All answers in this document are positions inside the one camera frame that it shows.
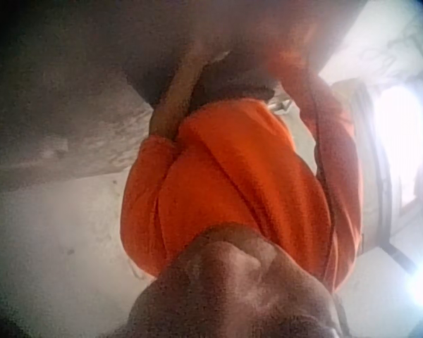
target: orange long-sleeve shirt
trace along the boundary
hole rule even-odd
[[[236,222],[277,243],[330,290],[343,281],[360,238],[360,170],[350,119],[314,81],[319,111],[308,95],[293,98],[314,136],[320,114],[317,176],[295,153],[288,128],[252,99],[202,107],[183,121],[175,142],[143,141],[121,216],[124,249],[138,266],[158,275],[195,236]]]

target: sleeve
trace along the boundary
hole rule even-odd
[[[334,229],[330,255],[322,258],[326,260],[322,279],[329,289],[335,289],[349,274],[361,238],[362,174],[354,125],[349,112],[318,75],[306,73],[296,80],[291,77],[281,80],[317,141],[317,179],[326,196]]]
[[[149,136],[128,175],[121,211],[121,241],[129,257],[157,275],[166,252],[158,215],[159,191],[177,156],[169,139]]]

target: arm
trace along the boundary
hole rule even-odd
[[[324,279],[340,284],[355,261],[362,226],[362,176],[353,123],[318,75],[284,65],[278,68],[278,76],[317,141],[317,179],[333,214],[335,229],[330,259],[336,262],[336,269],[328,269]]]
[[[159,191],[176,159],[173,141],[188,113],[190,96],[206,61],[199,47],[195,44],[180,61],[171,86],[152,114],[149,137],[141,144],[125,186],[121,211],[123,247],[140,268],[152,275],[157,275],[166,259],[157,210]]]
[[[154,109],[149,123],[149,135],[171,140],[176,138],[179,126],[188,114],[192,92],[207,61],[201,44],[193,43],[180,61],[168,91]]]

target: man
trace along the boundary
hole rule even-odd
[[[123,336],[340,332],[331,294],[355,260],[361,177],[350,117],[304,62],[307,35],[288,52],[263,52],[317,141],[316,176],[263,101],[236,96],[189,114],[216,31],[187,48],[125,188],[124,249],[157,280],[136,301]]]

